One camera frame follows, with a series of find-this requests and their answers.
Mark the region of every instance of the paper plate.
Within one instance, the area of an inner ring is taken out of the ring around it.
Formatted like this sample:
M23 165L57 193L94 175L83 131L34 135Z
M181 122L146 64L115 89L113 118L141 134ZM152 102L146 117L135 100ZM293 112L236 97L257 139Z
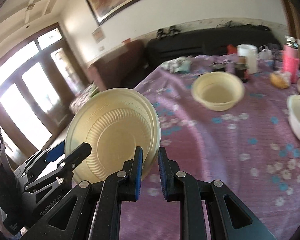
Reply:
M74 116L66 136L65 154L82 142L91 154L74 169L74 180L105 180L143 149L142 178L150 171L160 146L160 123L152 104L140 93L115 88L98 93Z

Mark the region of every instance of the metal screw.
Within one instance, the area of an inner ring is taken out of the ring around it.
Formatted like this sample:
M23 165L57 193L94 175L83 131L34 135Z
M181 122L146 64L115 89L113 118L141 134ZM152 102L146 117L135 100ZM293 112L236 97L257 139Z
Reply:
M186 176L186 173L184 171L177 171L176 176L179 178L184 178Z
M117 176L119 178L124 178L125 176L127 176L127 173L125 171L118 171Z
M217 179L213 182L213 185L215 185L216 187L222 187L223 182L221 180Z
M87 182L86 180L81 181L81 182L79 183L79 187L80 187L80 188L86 188L86 187L88 187L88 186L89 186L89 182Z

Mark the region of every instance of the pink bottle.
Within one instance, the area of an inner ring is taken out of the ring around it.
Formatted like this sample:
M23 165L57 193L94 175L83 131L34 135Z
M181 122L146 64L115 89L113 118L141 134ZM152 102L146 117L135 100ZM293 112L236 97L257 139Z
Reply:
M290 36L285 36L287 44L284 46L282 69L284 72L291 73L291 83L296 83L298 80L298 69L300 59L298 58L299 46L297 40Z

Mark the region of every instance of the black sofa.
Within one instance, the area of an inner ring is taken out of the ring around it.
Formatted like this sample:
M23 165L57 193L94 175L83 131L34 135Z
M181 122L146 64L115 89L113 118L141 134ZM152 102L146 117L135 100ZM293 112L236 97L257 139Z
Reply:
M281 48L279 41L268 28L252 25L196 30L160 40L152 39L145 50L149 63L148 73L161 63L181 56L225 55L229 44L252 44L259 48L269 43L278 44Z

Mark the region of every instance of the white cup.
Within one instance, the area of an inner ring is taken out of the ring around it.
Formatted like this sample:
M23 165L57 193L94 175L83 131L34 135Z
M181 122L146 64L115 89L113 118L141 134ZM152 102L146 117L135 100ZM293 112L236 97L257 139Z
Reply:
M257 55L258 48L250 44L241 44L237 46L238 56L244 56L247 59L249 74L258 72Z

